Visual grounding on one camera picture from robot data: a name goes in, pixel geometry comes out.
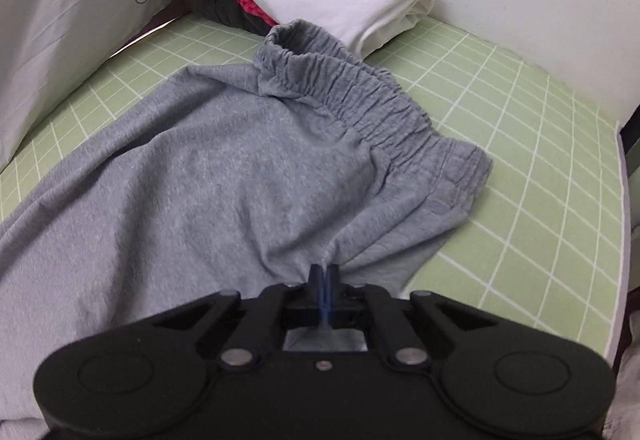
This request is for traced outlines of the grey sweatpants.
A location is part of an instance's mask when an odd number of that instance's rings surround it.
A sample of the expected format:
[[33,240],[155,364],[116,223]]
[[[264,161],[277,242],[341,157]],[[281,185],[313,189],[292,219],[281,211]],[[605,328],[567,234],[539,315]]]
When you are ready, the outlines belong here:
[[1,226],[1,434],[38,439],[38,365],[75,340],[314,264],[398,293],[492,162],[326,30],[188,66],[62,159]]

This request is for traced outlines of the black garment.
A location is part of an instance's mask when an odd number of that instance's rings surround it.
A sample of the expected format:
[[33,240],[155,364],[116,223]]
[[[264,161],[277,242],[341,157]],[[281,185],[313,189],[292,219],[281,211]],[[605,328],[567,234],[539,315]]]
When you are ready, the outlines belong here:
[[212,22],[265,36],[273,22],[251,13],[238,0],[184,0],[190,12]]

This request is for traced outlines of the green grid cutting mat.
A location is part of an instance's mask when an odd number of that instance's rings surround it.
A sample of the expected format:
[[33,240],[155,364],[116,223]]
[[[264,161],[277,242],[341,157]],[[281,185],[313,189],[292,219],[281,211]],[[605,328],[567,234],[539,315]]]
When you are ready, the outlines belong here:
[[[11,213],[64,156],[189,64],[248,62],[258,36],[196,17],[115,54],[23,141],[1,173]],[[374,53],[437,129],[494,167],[471,221],[412,280],[613,359],[629,263],[617,122],[505,48],[427,19]]]

